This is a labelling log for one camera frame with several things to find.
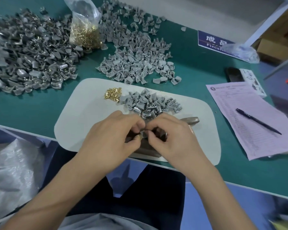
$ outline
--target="black phone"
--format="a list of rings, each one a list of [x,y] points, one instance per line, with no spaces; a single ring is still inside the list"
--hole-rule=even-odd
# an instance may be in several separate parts
[[[239,69],[234,67],[228,67],[225,69],[226,78],[228,82],[240,82],[244,81]]]

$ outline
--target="crumpled plastic bag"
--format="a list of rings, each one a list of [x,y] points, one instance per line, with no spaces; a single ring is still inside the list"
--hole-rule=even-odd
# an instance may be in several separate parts
[[[258,64],[260,61],[257,51],[254,48],[240,43],[224,44],[221,50],[251,64]]]
[[[101,47],[98,23],[102,14],[91,0],[64,0],[72,11],[69,42],[87,50]]]
[[[30,142],[0,144],[0,219],[36,196],[43,165],[43,154]]]

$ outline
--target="person's right hand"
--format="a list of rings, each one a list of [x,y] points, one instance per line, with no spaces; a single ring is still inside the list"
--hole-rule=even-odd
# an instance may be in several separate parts
[[[152,132],[155,127],[167,133],[165,142]],[[195,166],[198,169],[207,165],[212,166],[186,122],[163,113],[150,121],[146,129],[149,144],[185,176],[188,177],[191,168]]]

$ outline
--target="black pen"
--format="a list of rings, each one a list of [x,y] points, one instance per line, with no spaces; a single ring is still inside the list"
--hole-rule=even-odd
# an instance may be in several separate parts
[[[274,129],[273,127],[270,127],[268,124],[265,124],[264,122],[261,122],[261,121],[258,120],[257,118],[255,118],[255,117],[253,117],[253,116],[245,113],[243,110],[240,110],[240,109],[237,108],[236,111],[237,111],[239,114],[247,117],[248,119],[252,119],[252,120],[254,120],[255,122],[259,123],[260,125],[264,126],[265,128],[267,128],[267,129],[269,129],[269,130],[271,130],[271,131],[274,131],[275,133],[281,135],[281,133],[280,133],[278,130]]]

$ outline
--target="forearm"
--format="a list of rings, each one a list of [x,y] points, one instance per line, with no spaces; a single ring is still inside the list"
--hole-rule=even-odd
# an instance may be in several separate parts
[[[211,163],[204,163],[201,174],[193,171],[189,179],[202,199],[207,216],[214,230],[257,229],[240,207],[218,170]]]
[[[87,180],[87,174],[74,168],[71,163],[64,165],[54,179],[1,230],[57,229],[70,209],[102,178],[96,174]]]

